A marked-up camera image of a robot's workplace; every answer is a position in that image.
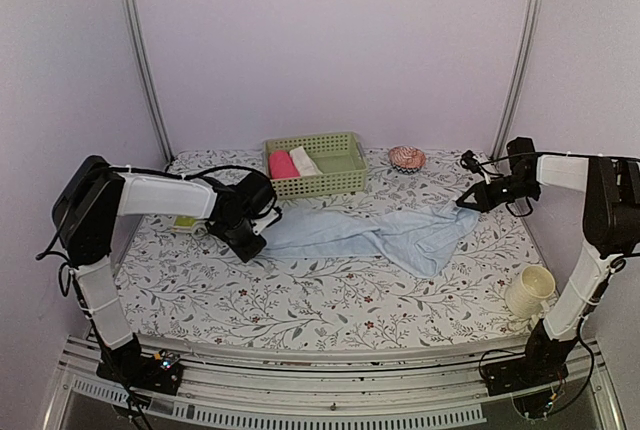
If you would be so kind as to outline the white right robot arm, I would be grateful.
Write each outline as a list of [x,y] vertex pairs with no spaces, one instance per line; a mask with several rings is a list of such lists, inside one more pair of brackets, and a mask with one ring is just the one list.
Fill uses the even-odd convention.
[[533,328],[519,358],[481,366],[490,395],[559,381],[566,360],[582,343],[586,318],[596,309],[611,277],[635,257],[639,244],[639,161],[632,157],[539,152],[532,139],[517,137],[506,146],[507,175],[489,174],[472,151],[461,166],[482,176],[456,201],[460,208],[487,213],[523,199],[538,200],[544,186],[584,195],[582,249],[555,306]]

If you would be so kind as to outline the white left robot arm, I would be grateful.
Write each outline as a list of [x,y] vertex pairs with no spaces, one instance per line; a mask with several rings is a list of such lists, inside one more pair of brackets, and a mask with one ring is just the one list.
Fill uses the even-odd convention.
[[116,167],[92,155],[56,200],[54,236],[36,258],[57,256],[68,269],[69,276],[61,285],[74,290],[97,337],[100,378],[126,390],[176,395],[184,372],[175,354],[162,350],[144,355],[126,319],[111,257],[120,218],[154,214],[192,218],[244,263],[265,248],[263,231],[282,218],[271,180],[256,169],[243,167],[245,175],[239,182],[225,184],[214,176],[225,169],[171,174]]

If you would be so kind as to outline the light blue towel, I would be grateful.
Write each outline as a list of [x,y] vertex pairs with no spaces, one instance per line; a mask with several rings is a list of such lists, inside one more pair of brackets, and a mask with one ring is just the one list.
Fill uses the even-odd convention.
[[398,210],[380,216],[294,208],[264,231],[274,258],[383,256],[417,278],[439,275],[480,214],[450,201],[441,208]]

